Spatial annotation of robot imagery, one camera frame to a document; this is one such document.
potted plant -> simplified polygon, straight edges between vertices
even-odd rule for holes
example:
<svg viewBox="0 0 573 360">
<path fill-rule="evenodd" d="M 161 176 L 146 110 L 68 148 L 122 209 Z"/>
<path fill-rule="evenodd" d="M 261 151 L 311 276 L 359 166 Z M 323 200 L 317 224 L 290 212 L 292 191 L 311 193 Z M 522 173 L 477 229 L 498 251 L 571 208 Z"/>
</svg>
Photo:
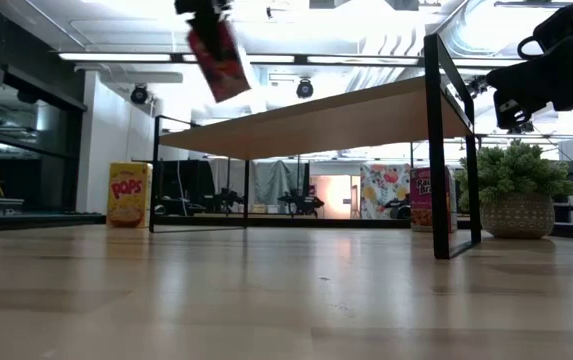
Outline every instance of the potted plant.
<svg viewBox="0 0 573 360">
<path fill-rule="evenodd" d="M 477 152 L 482 227 L 496 237 L 538 239 L 553 231 L 552 197 L 572 195 L 564 162 L 541 158 L 542 148 L 514 140 L 506 149 Z M 468 209 L 468 172 L 455 175 L 460 182 L 460 204 Z"/>
</svg>

green plant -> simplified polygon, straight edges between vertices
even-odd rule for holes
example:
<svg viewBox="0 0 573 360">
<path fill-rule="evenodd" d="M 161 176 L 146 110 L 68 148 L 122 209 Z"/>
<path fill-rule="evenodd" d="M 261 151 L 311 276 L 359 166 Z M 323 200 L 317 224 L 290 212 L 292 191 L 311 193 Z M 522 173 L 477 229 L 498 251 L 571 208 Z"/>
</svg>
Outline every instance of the green plant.
<svg viewBox="0 0 573 360">
<path fill-rule="evenodd" d="M 477 152 L 479 201 L 489 204 L 508 193 L 538 193 L 543 195 L 572 195 L 573 182 L 567 180 L 568 166 L 564 162 L 541 158 L 542 148 L 514 140 L 506 149 L 482 148 Z M 468 209 L 468 169 L 455 174 L 460 182 L 461 206 Z"/>
</svg>

security camera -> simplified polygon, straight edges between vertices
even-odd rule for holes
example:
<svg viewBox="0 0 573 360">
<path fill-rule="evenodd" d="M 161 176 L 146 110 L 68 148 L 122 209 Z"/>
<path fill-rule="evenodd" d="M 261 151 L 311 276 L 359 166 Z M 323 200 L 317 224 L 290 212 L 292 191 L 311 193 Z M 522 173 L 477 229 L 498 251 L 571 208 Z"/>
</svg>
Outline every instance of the security camera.
<svg viewBox="0 0 573 360">
<path fill-rule="evenodd" d="M 306 99 L 313 96 L 313 84 L 310 79 L 301 79 L 297 85 L 297 97 Z"/>
<path fill-rule="evenodd" d="M 135 89 L 130 94 L 130 100 L 137 105 L 144 105 L 148 101 L 149 94 L 148 90 L 146 90 L 147 85 L 135 85 Z"/>
</svg>

woven basket planter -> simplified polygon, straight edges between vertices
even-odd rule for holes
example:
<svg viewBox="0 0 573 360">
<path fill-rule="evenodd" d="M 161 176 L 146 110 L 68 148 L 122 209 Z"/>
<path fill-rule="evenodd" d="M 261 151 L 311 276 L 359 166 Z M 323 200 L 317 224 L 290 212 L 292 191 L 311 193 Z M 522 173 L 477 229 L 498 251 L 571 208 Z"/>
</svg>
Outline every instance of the woven basket planter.
<svg viewBox="0 0 573 360">
<path fill-rule="evenodd" d="M 539 239 L 555 225 L 553 199 L 546 195 L 506 194 L 480 212 L 482 227 L 495 237 Z"/>
</svg>

wooden floor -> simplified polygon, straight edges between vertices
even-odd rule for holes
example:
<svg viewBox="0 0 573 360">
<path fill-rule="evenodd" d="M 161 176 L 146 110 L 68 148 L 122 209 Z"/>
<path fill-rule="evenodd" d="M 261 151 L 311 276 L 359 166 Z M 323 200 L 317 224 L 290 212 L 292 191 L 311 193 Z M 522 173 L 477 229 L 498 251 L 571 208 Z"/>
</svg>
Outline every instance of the wooden floor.
<svg viewBox="0 0 573 360">
<path fill-rule="evenodd" d="M 573 360 L 573 240 L 447 262 L 408 230 L 0 232 L 5 359 Z"/>
</svg>

